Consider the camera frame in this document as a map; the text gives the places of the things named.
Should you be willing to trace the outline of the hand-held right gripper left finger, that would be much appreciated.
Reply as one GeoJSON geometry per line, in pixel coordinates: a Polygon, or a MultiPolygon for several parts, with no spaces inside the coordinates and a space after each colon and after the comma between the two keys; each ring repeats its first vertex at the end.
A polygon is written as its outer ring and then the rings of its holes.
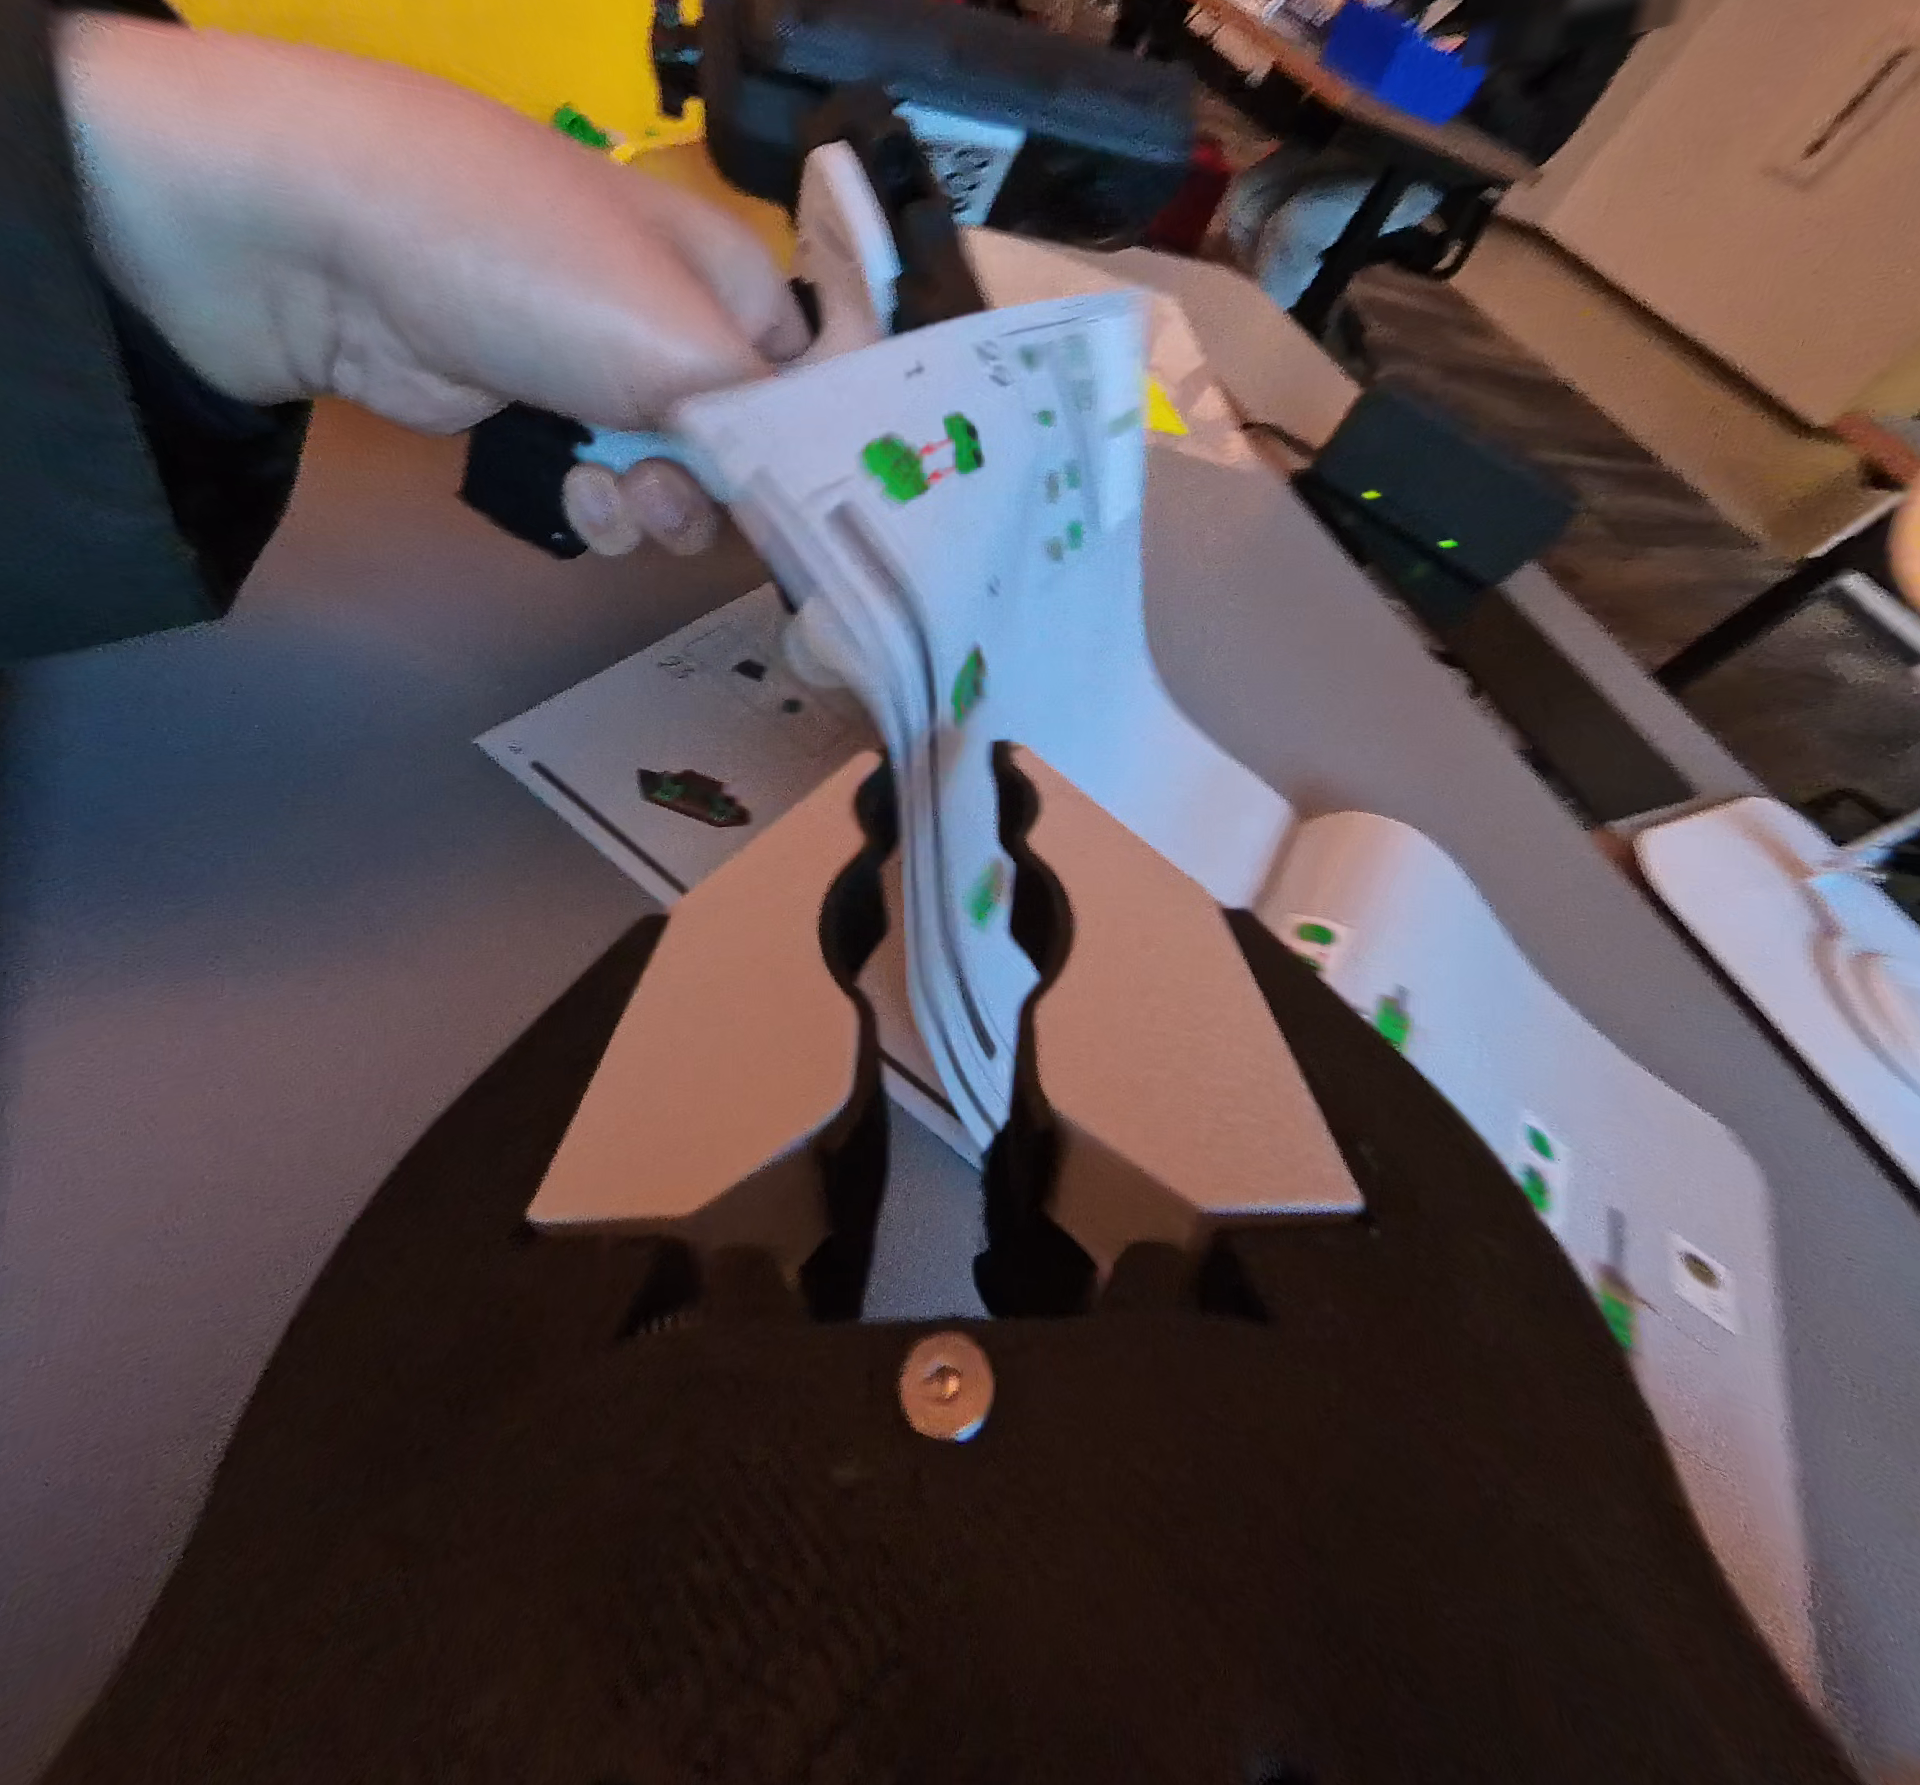
{"type": "Polygon", "coordinates": [[[660,921],[527,1222],[701,1253],[819,1253],[872,1216],[881,1103],[862,974],[895,849],[884,756],[854,755],[660,921]]]}

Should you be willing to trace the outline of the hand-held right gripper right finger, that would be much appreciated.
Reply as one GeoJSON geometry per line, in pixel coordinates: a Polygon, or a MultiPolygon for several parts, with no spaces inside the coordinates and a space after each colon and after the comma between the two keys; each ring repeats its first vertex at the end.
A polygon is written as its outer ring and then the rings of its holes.
{"type": "Polygon", "coordinates": [[[1357,1176],[1226,909],[1064,775],[993,751],[1036,983],[982,1179],[984,1274],[1112,1274],[1135,1245],[1349,1222],[1357,1176]]]}

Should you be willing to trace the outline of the person's left hand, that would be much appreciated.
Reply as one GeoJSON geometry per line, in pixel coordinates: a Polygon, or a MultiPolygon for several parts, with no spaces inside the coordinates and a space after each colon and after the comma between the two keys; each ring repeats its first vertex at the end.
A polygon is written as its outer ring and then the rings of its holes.
{"type": "Polygon", "coordinates": [[[442,81],[102,12],[54,70],[108,283],[233,399],[652,429],[810,347],[732,217],[442,81]]]}

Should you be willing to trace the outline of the grey desk with black legs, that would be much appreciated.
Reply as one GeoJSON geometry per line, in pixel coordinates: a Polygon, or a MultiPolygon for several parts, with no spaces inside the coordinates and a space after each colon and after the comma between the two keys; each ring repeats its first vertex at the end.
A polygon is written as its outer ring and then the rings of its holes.
{"type": "Polygon", "coordinates": [[[1322,524],[1285,501],[1261,682],[1266,774],[1302,811],[1362,811],[1439,841],[1551,990],[1590,1026],[1723,1120],[1774,1197],[1862,1186],[1897,1173],[1832,1095],[1764,1029],[1749,1004],[1657,908],[1621,833],[1625,799],[1667,811],[1758,792],[1682,705],[1544,571],[1482,599],[1448,668],[1398,599],[1322,524]]]}

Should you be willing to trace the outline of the blue bin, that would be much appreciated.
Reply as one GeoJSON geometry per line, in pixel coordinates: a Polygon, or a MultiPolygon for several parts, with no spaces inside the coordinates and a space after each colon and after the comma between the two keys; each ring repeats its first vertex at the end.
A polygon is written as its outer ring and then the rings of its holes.
{"type": "Polygon", "coordinates": [[[1381,107],[1427,123],[1451,123],[1481,92],[1494,35],[1481,29],[1430,37],[1387,6],[1346,0],[1322,46],[1324,67],[1381,107]]]}

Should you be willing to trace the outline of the person's left forearm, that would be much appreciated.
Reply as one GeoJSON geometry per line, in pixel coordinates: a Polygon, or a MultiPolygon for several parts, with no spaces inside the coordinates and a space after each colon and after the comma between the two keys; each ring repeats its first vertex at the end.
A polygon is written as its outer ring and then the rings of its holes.
{"type": "Polygon", "coordinates": [[[167,0],[2,0],[2,653],[15,668],[223,618],[276,535],[312,406],[215,391],[98,265],[54,29],[167,0]]]}

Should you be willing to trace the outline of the black power box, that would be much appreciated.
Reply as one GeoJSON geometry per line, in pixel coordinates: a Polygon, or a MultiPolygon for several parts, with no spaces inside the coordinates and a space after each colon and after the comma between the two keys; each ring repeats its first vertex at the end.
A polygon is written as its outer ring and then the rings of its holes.
{"type": "Polygon", "coordinates": [[[1578,496],[1404,381],[1362,389],[1293,489],[1430,632],[1542,558],[1578,496]]]}

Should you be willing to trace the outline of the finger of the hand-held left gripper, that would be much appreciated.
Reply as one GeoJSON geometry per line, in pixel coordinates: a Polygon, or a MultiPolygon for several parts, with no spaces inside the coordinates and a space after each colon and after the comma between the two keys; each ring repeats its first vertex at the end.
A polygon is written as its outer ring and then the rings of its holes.
{"type": "Polygon", "coordinates": [[[805,597],[784,628],[787,668],[817,694],[878,694],[868,635],[829,597],[805,597]]]}

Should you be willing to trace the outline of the white instruction booklet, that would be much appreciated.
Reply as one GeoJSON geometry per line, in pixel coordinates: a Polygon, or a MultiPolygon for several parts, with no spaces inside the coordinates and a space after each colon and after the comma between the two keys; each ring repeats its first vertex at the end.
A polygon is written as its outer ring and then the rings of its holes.
{"type": "Polygon", "coordinates": [[[744,481],[774,583],[479,737],[636,883],[677,905],[886,744],[896,857],[876,961],[884,1083],[969,1165],[1012,1103],[1036,983],[1012,931],[993,751],[1024,748],[1227,911],[1315,970],[1462,1118],[1580,1274],[1708,1545],[1782,1661],[1814,1681],[1810,1583],[1774,1299],[1769,1201],[1737,1138],[1621,1053],[1524,957],[1449,851],[1400,818],[1297,812],[1166,689],[1147,642],[1160,505],[1236,501],[1227,470],[1147,450],[1101,406],[1131,292],[1025,304],[879,372],[842,410],[696,406],[696,453],[744,481]],[[868,635],[878,694],[817,694],[784,659],[805,597],[868,635]]]}

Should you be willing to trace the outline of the white stand with wooden board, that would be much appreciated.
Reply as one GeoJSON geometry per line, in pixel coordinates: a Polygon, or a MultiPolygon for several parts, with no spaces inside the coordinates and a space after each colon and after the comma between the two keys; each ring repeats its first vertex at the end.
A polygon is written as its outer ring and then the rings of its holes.
{"type": "Polygon", "coordinates": [[[1889,890],[1915,812],[1827,837],[1745,795],[1653,822],[1633,857],[1710,958],[1880,1159],[1917,1186],[1917,931],[1889,890]]]}

